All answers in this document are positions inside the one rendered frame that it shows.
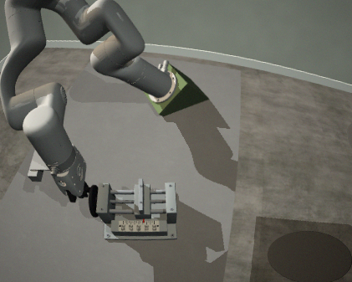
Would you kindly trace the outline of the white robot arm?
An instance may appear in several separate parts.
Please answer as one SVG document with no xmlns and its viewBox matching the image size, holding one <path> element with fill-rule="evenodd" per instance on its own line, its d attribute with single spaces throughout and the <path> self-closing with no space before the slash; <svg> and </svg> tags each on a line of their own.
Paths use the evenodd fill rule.
<svg viewBox="0 0 352 282">
<path fill-rule="evenodd" d="M 64 87 L 52 82 L 15 95 L 18 76 L 46 46 L 41 8 L 59 14 L 82 44 L 93 44 L 111 31 L 113 35 L 90 56 L 98 73 L 146 92 L 156 103 L 169 100 L 177 87 L 168 60 L 157 69 L 139 56 L 145 49 L 144 39 L 114 0 L 98 0 L 91 7 L 85 0 L 6 0 L 11 51 L 0 74 L 0 97 L 8 124 L 16 131 L 23 130 L 35 149 L 28 171 L 32 182 L 41 182 L 43 171 L 51 170 L 56 177 L 69 169 L 76 157 L 64 129 Z"/>
</svg>

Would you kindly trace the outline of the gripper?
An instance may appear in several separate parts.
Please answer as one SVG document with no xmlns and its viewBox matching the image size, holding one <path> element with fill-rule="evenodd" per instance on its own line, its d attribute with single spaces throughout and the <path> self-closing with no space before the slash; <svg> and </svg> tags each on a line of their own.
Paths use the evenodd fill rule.
<svg viewBox="0 0 352 282">
<path fill-rule="evenodd" d="M 84 186 L 88 187 L 84 180 L 86 173 L 86 163 L 79 150 L 74 145 L 73 147 L 77 153 L 73 165 L 63 172 L 58 172 L 56 177 L 52 176 L 59 190 L 65 196 L 68 195 L 69 201 L 71 203 L 75 203 L 77 197 L 88 197 L 88 194 L 84 190 Z"/>
</svg>

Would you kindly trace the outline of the grey clamp slide with handwheel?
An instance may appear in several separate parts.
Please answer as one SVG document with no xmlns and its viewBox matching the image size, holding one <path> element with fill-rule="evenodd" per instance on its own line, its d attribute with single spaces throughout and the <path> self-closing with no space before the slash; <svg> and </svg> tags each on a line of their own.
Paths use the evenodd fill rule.
<svg viewBox="0 0 352 282">
<path fill-rule="evenodd" d="M 109 183 L 84 187 L 84 190 L 89 193 L 91 215 L 94 218 L 99 215 L 105 223 L 104 239 L 177 239 L 174 182 L 166 182 L 166 189 L 151 190 L 150 184 L 144 184 L 143 179 L 139 179 L 139 184 L 135 184 L 135 195 L 134 190 L 112 190 Z"/>
</svg>

